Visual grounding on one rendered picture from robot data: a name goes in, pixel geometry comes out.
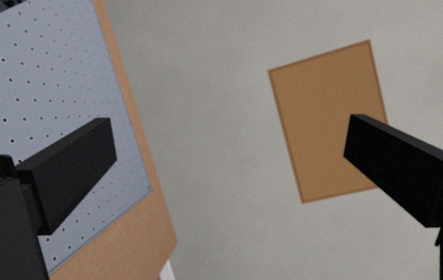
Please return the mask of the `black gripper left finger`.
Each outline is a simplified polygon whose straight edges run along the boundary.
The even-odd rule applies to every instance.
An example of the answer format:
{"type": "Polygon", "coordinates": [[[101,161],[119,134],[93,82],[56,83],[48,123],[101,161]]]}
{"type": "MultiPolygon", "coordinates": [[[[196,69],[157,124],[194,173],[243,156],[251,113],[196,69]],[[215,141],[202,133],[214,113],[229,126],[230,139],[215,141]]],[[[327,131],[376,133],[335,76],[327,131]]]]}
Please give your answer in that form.
{"type": "Polygon", "coordinates": [[[0,155],[0,280],[50,280],[38,236],[52,235],[116,161],[110,117],[16,166],[0,155]]]}

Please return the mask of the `grey flat base plate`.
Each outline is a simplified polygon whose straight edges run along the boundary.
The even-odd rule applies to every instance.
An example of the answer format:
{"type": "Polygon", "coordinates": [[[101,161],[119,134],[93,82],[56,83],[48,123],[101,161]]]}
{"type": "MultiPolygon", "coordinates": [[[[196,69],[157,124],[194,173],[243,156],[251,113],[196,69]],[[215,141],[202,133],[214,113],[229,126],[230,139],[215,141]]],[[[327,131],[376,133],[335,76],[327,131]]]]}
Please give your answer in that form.
{"type": "Polygon", "coordinates": [[[50,275],[152,192],[93,0],[27,0],[0,12],[0,155],[14,165],[97,117],[117,161],[52,236],[50,275]]]}

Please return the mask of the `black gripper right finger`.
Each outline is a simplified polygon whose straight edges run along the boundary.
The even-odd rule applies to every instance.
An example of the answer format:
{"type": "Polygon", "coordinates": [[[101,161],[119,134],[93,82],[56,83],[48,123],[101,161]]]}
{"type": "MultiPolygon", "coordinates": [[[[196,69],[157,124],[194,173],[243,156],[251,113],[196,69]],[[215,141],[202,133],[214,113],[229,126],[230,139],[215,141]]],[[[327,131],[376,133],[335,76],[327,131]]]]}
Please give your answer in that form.
{"type": "Polygon", "coordinates": [[[351,114],[344,158],[425,228],[440,228],[443,280],[443,150],[365,114],[351,114]]]}

